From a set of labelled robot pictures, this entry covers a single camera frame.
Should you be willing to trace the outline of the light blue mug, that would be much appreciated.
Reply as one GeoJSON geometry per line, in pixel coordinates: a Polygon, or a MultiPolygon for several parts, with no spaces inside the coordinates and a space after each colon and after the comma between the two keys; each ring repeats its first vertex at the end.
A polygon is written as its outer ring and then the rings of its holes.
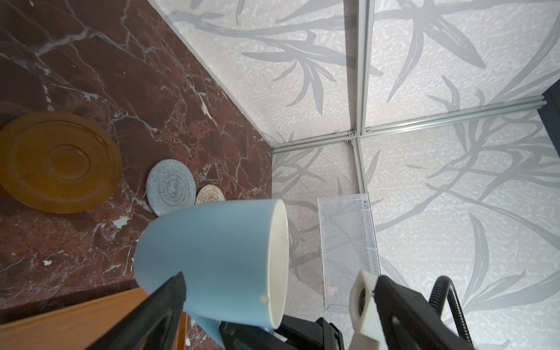
{"type": "Polygon", "coordinates": [[[136,245],[133,272],[146,293],[182,273],[183,311],[221,346],[221,322],[281,325],[289,246],[284,201],[212,202],[151,222],[136,245]]]}

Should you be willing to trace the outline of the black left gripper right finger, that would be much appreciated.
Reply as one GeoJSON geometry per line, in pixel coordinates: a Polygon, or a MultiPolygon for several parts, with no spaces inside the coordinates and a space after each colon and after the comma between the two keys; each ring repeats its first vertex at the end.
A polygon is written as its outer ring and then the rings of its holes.
{"type": "Polygon", "coordinates": [[[421,294],[391,278],[378,278],[373,297],[388,349],[473,348],[443,324],[421,294]]]}

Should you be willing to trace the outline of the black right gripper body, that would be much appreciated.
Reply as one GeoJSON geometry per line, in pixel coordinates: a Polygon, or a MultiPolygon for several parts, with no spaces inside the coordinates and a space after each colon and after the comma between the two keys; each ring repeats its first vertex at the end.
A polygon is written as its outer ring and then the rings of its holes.
{"type": "Polygon", "coordinates": [[[225,349],[344,349],[342,332],[324,318],[314,322],[285,315],[276,330],[223,322],[219,327],[225,349]]]}

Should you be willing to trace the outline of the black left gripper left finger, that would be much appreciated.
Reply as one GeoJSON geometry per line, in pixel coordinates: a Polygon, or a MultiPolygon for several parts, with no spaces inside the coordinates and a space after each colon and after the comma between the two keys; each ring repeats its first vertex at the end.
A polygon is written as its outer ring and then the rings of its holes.
{"type": "Polygon", "coordinates": [[[184,275],[178,273],[88,348],[172,349],[186,296],[184,275]]]}

